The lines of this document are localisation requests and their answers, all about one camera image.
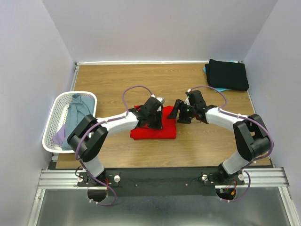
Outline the red t shirt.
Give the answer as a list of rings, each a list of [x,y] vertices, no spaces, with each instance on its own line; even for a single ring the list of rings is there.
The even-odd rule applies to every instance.
[[[133,129],[130,131],[130,137],[134,140],[141,139],[175,139],[176,138],[176,119],[168,119],[172,106],[164,106],[162,114],[162,128],[151,129],[149,126]]]

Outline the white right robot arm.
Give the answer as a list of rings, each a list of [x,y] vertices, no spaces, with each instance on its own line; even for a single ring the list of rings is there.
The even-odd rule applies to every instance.
[[[237,150],[218,166],[214,180],[223,185],[228,184],[244,167],[267,157],[272,151],[274,142],[259,115],[239,115],[215,105],[207,105],[199,90],[189,89],[186,96],[185,101],[176,100],[168,119],[177,119],[178,123],[190,124],[195,118],[234,133]]]

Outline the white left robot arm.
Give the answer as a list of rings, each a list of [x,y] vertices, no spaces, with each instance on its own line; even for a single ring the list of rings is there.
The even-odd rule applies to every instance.
[[[98,154],[105,139],[125,130],[145,126],[161,129],[164,102],[163,97],[151,96],[142,106],[128,109],[123,114],[107,118],[95,118],[87,115],[83,118],[67,138],[67,143],[89,174],[88,180],[92,185],[99,186],[104,182],[105,169]]]

